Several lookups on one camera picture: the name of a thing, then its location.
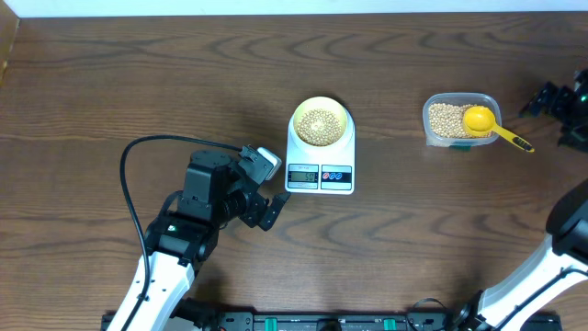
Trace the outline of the yellow measuring scoop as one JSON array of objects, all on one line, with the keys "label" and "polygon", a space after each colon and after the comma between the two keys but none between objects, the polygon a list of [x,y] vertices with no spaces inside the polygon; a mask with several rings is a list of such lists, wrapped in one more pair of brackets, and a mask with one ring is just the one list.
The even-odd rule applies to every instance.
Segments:
[{"label": "yellow measuring scoop", "polygon": [[469,135],[481,137],[493,132],[527,153],[535,152],[531,143],[500,126],[489,108],[483,106],[468,108],[462,122],[464,131]]}]

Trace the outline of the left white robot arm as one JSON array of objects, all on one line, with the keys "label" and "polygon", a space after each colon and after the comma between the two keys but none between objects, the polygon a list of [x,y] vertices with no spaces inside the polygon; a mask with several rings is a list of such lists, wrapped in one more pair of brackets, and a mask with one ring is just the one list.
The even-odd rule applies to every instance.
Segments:
[{"label": "left white robot arm", "polygon": [[221,227],[238,218],[269,230],[288,201],[269,200],[260,186],[281,166],[266,148],[245,146],[238,157],[219,151],[190,156],[182,190],[170,194],[143,237],[145,253],[111,330],[161,330],[215,249]]}]

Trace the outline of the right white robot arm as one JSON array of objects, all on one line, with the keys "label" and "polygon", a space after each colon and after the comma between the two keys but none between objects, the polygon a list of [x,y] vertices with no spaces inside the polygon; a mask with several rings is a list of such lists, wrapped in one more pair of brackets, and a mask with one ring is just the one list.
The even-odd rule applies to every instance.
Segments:
[{"label": "right white robot arm", "polygon": [[[559,145],[587,151],[587,71],[574,75],[574,87],[547,82],[521,109],[521,117],[542,113],[561,123]],[[479,291],[448,330],[520,330],[531,315],[568,288],[587,280],[587,182],[553,207],[546,236],[512,274]]]}]

